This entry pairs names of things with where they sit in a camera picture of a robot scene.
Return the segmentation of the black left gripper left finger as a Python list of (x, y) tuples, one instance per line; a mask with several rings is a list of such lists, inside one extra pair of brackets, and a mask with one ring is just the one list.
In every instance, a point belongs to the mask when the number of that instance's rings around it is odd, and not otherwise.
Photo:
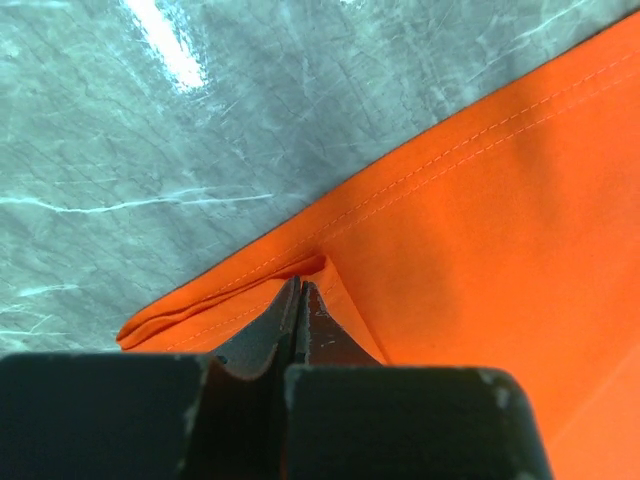
[(1, 361), (5, 479), (276, 479), (301, 282), (202, 354)]

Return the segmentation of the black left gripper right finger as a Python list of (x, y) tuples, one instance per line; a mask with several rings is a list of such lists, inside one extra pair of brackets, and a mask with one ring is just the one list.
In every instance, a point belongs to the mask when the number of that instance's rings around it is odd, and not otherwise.
[(288, 479), (549, 479), (529, 399), (507, 372), (385, 366), (302, 288), (284, 377)]

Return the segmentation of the orange t shirt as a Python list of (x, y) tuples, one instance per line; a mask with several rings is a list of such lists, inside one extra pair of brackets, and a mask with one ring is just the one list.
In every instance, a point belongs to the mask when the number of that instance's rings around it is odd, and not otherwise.
[(637, 478), (638, 13), (148, 305), (117, 343), (211, 350), (296, 275), (379, 361), (513, 374), (556, 478)]

